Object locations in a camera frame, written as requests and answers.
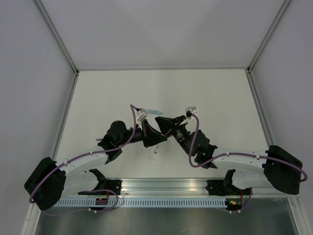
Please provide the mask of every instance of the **metal frame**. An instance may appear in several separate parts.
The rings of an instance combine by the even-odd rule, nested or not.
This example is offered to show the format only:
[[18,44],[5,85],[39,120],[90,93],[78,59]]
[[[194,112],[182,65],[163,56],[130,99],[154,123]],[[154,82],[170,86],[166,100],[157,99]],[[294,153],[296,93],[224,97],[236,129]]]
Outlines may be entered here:
[[55,39],[62,55],[64,56],[65,60],[68,62],[69,66],[71,67],[71,69],[73,70],[73,72],[75,74],[78,74],[78,69],[74,64],[74,61],[72,60],[70,54],[68,53],[67,48],[65,47],[57,29],[54,26],[54,23],[51,20],[51,17],[49,16],[45,6],[43,5],[43,3],[41,2],[41,0],[33,0],[37,10],[39,11],[40,15],[42,16],[45,24],[47,25],[47,28],[49,29],[49,31],[51,32],[53,38]]
[[266,32],[265,37],[263,38],[261,44],[259,45],[259,48],[257,49],[256,53],[254,54],[250,65],[248,66],[247,70],[252,71],[252,69],[255,67],[260,55],[262,54],[262,51],[264,50],[265,46],[269,42],[271,36],[273,35],[273,32],[277,28],[278,23],[282,19],[284,13],[286,12],[286,9],[289,7],[291,3],[291,0],[284,0],[283,4],[280,6],[272,24],[270,25],[268,31]]

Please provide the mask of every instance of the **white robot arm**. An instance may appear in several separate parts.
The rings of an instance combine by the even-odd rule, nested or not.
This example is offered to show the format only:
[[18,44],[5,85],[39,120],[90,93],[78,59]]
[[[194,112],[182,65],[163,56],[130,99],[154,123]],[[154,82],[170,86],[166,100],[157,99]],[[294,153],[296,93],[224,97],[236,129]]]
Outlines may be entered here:
[[[249,195],[252,187],[271,186],[284,193],[298,194],[300,182],[307,178],[302,163],[278,146],[238,152],[210,145],[210,140],[199,130],[199,124],[194,133],[188,132],[185,128],[188,122],[196,119],[199,123],[195,107],[187,108],[186,116],[156,117],[161,132],[150,126],[146,110],[133,108],[137,110],[137,118],[133,112],[134,128],[127,129],[124,122],[115,121],[98,145],[87,153],[57,162],[43,159],[24,185],[31,195],[30,201],[41,210],[47,210],[61,197],[106,189],[108,181],[96,168],[114,161],[122,153],[121,147],[139,141],[144,147],[150,147],[171,136],[189,155],[192,167],[228,170],[224,180],[207,181],[209,195]],[[192,163],[191,157],[195,157],[197,165]]]

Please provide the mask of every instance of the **purple cable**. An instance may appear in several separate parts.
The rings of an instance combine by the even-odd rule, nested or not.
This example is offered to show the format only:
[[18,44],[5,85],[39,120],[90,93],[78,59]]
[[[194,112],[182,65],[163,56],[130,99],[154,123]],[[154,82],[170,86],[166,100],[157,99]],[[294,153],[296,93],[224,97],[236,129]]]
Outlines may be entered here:
[[[191,161],[191,157],[192,157],[191,154],[192,154],[192,149],[193,149],[193,146],[194,146],[194,143],[195,143],[197,134],[198,134],[198,130],[199,130],[199,118],[198,118],[196,115],[194,115],[194,114],[191,114],[191,116],[193,116],[193,117],[196,119],[196,121],[197,121],[197,126],[196,126],[196,131],[195,131],[195,133],[194,133],[194,136],[193,136],[193,138],[192,138],[192,140],[191,140],[191,145],[190,145],[191,147],[190,147],[190,150],[189,150],[189,164],[190,164],[192,167],[194,167],[194,168],[196,168],[196,167],[201,167],[201,166],[206,165],[206,164],[208,164],[208,163],[210,163],[210,162],[212,162],[212,161],[214,161],[214,160],[216,160],[216,159],[218,159],[218,158],[227,156],[226,153],[222,153],[222,154],[220,154],[220,155],[218,155],[218,156],[216,156],[216,157],[214,157],[214,158],[209,159],[208,161],[206,161],[206,162],[204,162],[204,163],[201,163],[201,164],[199,164],[199,165],[193,165],[193,163],[192,163],[192,161]],[[256,157],[257,157],[256,155],[247,154],[247,153],[229,153],[229,155],[240,155],[240,156],[251,157],[251,158],[256,158]],[[277,158],[268,157],[268,156],[260,156],[260,158],[261,158],[261,159],[271,160],[271,161],[276,161],[276,162],[285,164],[285,165],[287,165],[287,166],[292,167],[293,169],[296,169],[296,170],[300,171],[300,172],[304,175],[304,178],[303,178],[302,180],[300,180],[300,182],[304,182],[304,181],[306,181],[306,180],[308,179],[307,173],[306,173],[303,169],[297,167],[296,165],[293,165],[293,164],[291,164],[291,163],[288,163],[288,162],[286,162],[286,161],[283,161],[283,160],[280,160],[280,159],[277,159]]]
[[[134,118],[134,128],[133,128],[133,132],[132,132],[132,135],[130,136],[130,138],[128,139],[128,141],[124,144],[122,144],[121,146],[117,147],[117,148],[113,148],[113,149],[109,149],[109,150],[100,150],[100,151],[95,151],[93,152],[93,154],[98,154],[98,153],[108,153],[108,152],[113,152],[113,151],[116,151],[116,150],[119,150],[121,148],[123,148],[124,146],[126,146],[127,144],[129,144],[129,142],[132,140],[132,138],[134,137],[135,135],[135,131],[136,131],[136,114],[134,112],[134,109],[137,109],[134,105],[131,104],[131,110],[132,110],[132,113],[133,113],[133,118]],[[80,159],[82,157],[85,157],[85,156],[88,156],[90,155],[90,153],[84,153],[84,154],[81,154],[81,155],[78,155],[77,157],[74,157],[70,160],[68,160],[67,163],[71,163],[77,159]],[[56,168],[54,168],[52,171],[50,171],[50,173],[48,173],[40,182],[39,184],[35,187],[35,189],[33,190],[33,192],[31,193],[30,197],[29,197],[29,202],[30,203],[35,203],[33,198],[34,198],[34,195],[36,194],[36,192],[38,191],[38,189],[40,188],[40,186],[55,172],[57,171],[58,169],[60,169],[61,167],[65,166],[65,163],[61,163],[60,165],[58,165]]]
[[[116,205],[118,203],[118,200],[119,200],[117,194],[114,191],[109,190],[109,189],[100,189],[100,190],[92,190],[92,191],[85,191],[85,192],[110,192],[110,193],[112,193],[116,197],[116,202],[114,203],[113,206],[111,206],[110,208],[105,208],[105,209],[98,210],[98,211],[96,210],[97,211],[96,213],[112,211],[113,209],[115,209],[115,207],[116,207]],[[66,211],[64,213],[58,213],[58,214],[49,214],[49,213],[43,211],[43,213],[45,215],[48,215],[48,216],[60,216],[60,215],[67,214],[67,213],[82,212],[82,211],[85,212],[85,211],[90,211],[90,210],[89,209],[77,209],[77,210],[72,210],[72,211],[68,211],[68,212]]]

